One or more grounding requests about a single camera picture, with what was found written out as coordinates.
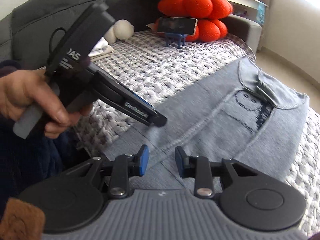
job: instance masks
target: tile floor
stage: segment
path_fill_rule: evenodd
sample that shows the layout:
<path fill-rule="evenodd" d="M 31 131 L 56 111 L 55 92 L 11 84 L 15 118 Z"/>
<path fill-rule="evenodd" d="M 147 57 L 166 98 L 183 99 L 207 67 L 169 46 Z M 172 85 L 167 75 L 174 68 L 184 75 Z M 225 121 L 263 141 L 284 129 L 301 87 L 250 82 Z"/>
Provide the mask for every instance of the tile floor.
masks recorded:
<path fill-rule="evenodd" d="M 257 53 L 256 65 L 288 87 L 298 92 L 306 93 L 310 97 L 310 106 L 320 114 L 320 91 L 297 73 L 296 70 L 265 52 Z"/>

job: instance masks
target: brown leather patch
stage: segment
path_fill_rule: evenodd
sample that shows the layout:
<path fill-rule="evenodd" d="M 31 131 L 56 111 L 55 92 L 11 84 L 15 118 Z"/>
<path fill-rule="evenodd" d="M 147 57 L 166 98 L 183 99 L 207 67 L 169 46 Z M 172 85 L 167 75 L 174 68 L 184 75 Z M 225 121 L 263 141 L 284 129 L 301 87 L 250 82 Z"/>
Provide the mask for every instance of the brown leather patch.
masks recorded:
<path fill-rule="evenodd" d="M 10 198 L 0 223 L 2 240 L 40 240 L 45 215 L 40 208 Z"/>

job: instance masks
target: person's left hand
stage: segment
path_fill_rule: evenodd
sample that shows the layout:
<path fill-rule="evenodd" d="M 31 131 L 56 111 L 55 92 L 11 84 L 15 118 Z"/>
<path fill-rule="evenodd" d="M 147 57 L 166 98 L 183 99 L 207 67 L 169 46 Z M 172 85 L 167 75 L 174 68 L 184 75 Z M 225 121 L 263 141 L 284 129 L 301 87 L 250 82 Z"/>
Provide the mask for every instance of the person's left hand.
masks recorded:
<path fill-rule="evenodd" d="M 92 104 L 79 112 L 68 113 L 45 82 L 45 70 L 17 70 L 0 78 L 0 111 L 6 118 L 17 121 L 27 106 L 34 101 L 49 114 L 52 122 L 45 126 L 44 134 L 55 139 L 69 126 L 76 125 L 81 115 L 88 115 Z"/>

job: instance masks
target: gray and white blanket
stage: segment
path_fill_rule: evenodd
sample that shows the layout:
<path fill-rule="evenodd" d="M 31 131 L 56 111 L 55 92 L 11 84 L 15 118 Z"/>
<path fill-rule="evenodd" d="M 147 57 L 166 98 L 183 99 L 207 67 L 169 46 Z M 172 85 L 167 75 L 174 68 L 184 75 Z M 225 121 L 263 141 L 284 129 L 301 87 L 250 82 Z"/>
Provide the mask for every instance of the gray and white blanket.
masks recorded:
<path fill-rule="evenodd" d="M 149 31 L 135 33 L 126 41 L 113 44 L 114 54 L 97 65 L 116 77 L 153 105 L 214 73 L 241 57 L 256 61 L 254 53 L 241 39 L 229 34 L 211 43 L 187 43 L 182 49 L 165 47 L 165 41 Z M 104 102 L 94 103 L 89 117 L 76 130 L 93 155 L 104 150 L 132 119 Z M 301 230 L 312 235 L 320 229 L 320 118 L 309 109 L 301 142 L 286 182 L 307 199 Z"/>

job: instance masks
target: metal screw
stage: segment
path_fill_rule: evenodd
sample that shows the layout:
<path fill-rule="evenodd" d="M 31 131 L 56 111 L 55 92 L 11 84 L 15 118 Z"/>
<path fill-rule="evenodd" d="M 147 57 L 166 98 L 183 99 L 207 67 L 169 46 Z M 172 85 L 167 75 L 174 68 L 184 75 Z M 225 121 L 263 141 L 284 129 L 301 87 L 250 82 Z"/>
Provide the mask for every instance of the metal screw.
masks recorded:
<path fill-rule="evenodd" d="M 212 195 L 212 190 L 207 188 L 207 187 L 202 187 L 202 188 L 199 188 L 197 190 L 197 193 L 200 195 L 200 196 L 211 196 Z"/>
<path fill-rule="evenodd" d="M 122 196 L 125 193 L 125 190 L 120 187 L 114 187 L 110 190 L 110 194 L 113 196 Z"/>

